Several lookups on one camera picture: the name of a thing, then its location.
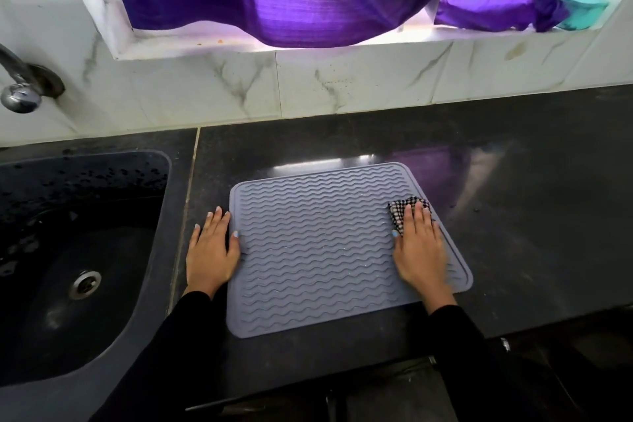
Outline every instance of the sink basin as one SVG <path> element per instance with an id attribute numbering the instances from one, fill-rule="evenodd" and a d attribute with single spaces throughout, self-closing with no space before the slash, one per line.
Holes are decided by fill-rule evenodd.
<path id="1" fill-rule="evenodd" d="M 121 334 L 169 170 L 152 151 L 0 165 L 0 386 L 75 371 Z"/>

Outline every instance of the checkered cloth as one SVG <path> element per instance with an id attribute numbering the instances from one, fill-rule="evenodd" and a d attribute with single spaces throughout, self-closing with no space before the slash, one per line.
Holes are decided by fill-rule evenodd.
<path id="1" fill-rule="evenodd" d="M 389 214 L 391 215 L 391 221 L 394 223 L 396 230 L 400 232 L 400 235 L 404 235 L 403 223 L 405 220 L 405 207 L 407 204 L 411 205 L 413 209 L 416 202 L 422 202 L 422 207 L 426 207 L 428 210 L 431 210 L 431 206 L 429 205 L 428 200 L 424 200 L 420 197 L 409 197 L 404 200 L 394 200 L 393 202 L 389 202 L 387 204 L 387 208 L 389 210 Z"/>

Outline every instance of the person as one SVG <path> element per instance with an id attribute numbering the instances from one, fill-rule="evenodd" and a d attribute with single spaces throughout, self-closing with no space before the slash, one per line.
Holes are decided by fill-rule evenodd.
<path id="1" fill-rule="evenodd" d="M 150 344 L 142 351 L 93 422 L 179 420 L 187 395 L 209 363 L 211 301 L 233 275 L 240 257 L 233 233 L 226 249 L 230 213 L 209 212 L 195 226 L 187 252 L 187 288 Z M 420 294 L 429 314 L 432 354 L 460 422 L 535 421 L 539 413 L 502 370 L 483 335 L 457 305 L 445 282 L 447 256 L 439 226 L 417 202 L 405 208 L 403 236 L 394 231 L 393 258 L 400 276 Z"/>

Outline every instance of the drain strainer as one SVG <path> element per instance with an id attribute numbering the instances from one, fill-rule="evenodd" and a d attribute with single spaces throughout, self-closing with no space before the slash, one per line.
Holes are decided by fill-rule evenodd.
<path id="1" fill-rule="evenodd" d="M 73 285 L 70 286 L 68 296 L 73 300 L 80 300 L 89 297 L 94 293 L 101 283 L 101 274 L 96 271 L 83 272 Z"/>

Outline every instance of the gray silicone drying mat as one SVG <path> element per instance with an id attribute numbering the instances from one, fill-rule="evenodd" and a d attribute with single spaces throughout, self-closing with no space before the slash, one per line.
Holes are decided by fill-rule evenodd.
<path id="1" fill-rule="evenodd" d="M 232 229 L 242 257 L 228 283 L 229 330 L 254 337 L 419 300 L 394 266 L 387 210 L 411 195 L 426 198 L 398 162 L 234 186 Z M 468 290 L 470 269 L 440 227 L 447 281 L 455 292 Z"/>

